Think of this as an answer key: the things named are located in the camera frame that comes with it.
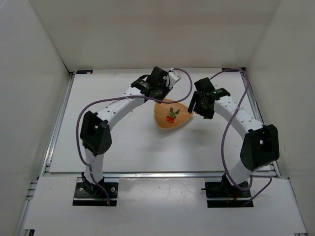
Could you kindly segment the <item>cherry pair with leaves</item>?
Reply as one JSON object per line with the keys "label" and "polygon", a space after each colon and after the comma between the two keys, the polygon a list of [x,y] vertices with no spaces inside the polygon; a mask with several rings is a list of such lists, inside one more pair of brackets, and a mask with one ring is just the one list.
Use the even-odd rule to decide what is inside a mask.
{"label": "cherry pair with leaves", "polygon": [[166,116],[166,121],[169,123],[174,123],[176,119],[176,115],[178,115],[180,112],[180,109],[174,110],[172,107],[169,109],[169,112]]}

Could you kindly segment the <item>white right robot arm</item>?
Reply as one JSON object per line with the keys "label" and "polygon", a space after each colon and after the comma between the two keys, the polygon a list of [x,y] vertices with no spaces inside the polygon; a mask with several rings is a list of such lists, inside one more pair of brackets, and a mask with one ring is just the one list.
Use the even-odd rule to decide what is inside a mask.
{"label": "white right robot arm", "polygon": [[277,128],[265,125],[241,109],[224,88],[216,89],[209,78],[194,83],[195,92],[188,112],[195,112],[204,119],[220,115],[233,127],[243,140],[240,161],[231,169],[225,168],[222,180],[226,187],[245,191],[241,184],[253,173],[279,159],[279,136]]}

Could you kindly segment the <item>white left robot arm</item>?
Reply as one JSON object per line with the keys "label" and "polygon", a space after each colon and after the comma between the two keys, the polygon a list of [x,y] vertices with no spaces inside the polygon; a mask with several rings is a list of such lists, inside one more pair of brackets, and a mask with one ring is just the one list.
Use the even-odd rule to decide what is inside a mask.
{"label": "white left robot arm", "polygon": [[103,158],[112,144],[114,126],[148,98],[163,100],[180,79],[181,76],[172,69],[165,71],[154,67],[150,75],[143,75],[131,84],[122,100],[114,101],[98,112],[84,114],[80,138],[89,164],[83,174],[85,183],[93,187],[96,182],[103,183]]}

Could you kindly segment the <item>woven triangular fruit basket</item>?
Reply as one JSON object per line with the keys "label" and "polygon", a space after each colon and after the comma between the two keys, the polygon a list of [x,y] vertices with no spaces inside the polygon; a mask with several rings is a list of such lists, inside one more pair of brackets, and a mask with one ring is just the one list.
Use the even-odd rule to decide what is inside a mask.
{"label": "woven triangular fruit basket", "polygon": [[193,116],[182,103],[157,103],[154,105],[154,118],[161,129],[173,129],[186,124]]}

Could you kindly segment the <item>aluminium front rail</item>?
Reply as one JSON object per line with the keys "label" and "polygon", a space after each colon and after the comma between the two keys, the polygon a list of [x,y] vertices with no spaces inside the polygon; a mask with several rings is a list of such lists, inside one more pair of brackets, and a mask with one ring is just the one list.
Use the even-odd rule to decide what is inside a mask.
{"label": "aluminium front rail", "polygon": [[214,178],[224,172],[103,172],[105,178]]}

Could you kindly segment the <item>black left corner bracket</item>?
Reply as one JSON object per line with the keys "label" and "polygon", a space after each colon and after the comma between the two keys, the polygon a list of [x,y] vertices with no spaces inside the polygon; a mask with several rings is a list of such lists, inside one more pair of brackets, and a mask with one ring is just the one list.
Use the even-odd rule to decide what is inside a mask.
{"label": "black left corner bracket", "polygon": [[92,74],[93,70],[77,70],[76,74]]}

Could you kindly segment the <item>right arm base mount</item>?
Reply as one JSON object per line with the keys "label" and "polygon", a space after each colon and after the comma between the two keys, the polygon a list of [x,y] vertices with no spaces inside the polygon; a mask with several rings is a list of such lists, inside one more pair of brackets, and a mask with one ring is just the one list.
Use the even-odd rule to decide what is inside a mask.
{"label": "right arm base mount", "polygon": [[207,208],[240,208],[254,207],[251,200],[250,190],[241,191],[236,186],[231,185],[224,174],[220,182],[205,182],[205,191],[207,198]]}

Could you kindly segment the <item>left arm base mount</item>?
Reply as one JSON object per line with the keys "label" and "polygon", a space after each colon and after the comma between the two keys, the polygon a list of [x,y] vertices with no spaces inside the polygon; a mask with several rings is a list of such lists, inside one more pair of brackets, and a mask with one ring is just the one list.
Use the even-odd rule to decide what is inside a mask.
{"label": "left arm base mount", "polygon": [[77,179],[75,190],[73,194],[73,206],[99,206],[99,207],[115,207],[118,199],[118,182],[104,182],[103,188],[107,191],[109,201],[106,193],[96,186],[88,187],[81,178]]}

